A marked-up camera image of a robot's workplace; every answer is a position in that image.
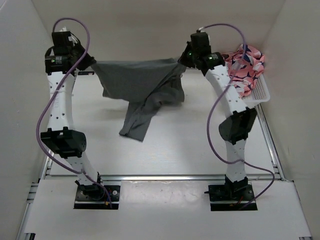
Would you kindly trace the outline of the grey shorts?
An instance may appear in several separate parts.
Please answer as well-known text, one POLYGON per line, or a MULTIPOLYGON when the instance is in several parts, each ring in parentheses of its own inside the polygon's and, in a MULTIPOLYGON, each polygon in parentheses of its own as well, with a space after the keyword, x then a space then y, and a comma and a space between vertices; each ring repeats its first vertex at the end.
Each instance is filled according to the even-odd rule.
POLYGON ((185 101, 181 78, 186 67, 176 58, 98 61, 91 68, 102 85, 103 97, 128 102, 119 131, 123 137, 142 142, 161 107, 185 101))

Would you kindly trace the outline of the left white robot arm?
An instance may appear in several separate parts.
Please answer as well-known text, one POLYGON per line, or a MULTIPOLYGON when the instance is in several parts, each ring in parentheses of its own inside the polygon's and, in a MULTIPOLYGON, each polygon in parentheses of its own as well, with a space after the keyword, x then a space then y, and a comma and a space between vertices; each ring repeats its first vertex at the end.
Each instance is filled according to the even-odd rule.
POLYGON ((46 130, 39 131, 37 140, 46 155, 57 165, 77 175, 78 189, 94 201, 105 197, 101 176, 87 155, 87 139, 75 129, 72 93, 77 78, 72 55, 66 48, 51 47, 45 53, 45 72, 49 82, 50 100, 44 112, 49 114, 46 130))

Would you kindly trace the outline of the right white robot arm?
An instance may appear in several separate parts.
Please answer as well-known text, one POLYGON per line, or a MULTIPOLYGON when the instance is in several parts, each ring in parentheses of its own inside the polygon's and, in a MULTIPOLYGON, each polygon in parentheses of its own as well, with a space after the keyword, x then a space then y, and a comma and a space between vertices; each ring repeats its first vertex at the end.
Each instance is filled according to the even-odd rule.
POLYGON ((188 68, 200 70, 218 95, 217 101, 221 103, 225 115, 225 120, 218 127, 226 145, 227 170, 223 192, 230 200, 236 200, 248 186, 245 145, 257 112, 241 99, 230 82, 231 77, 222 55, 212 53, 209 44, 196 49, 190 41, 187 42, 178 61, 188 68))

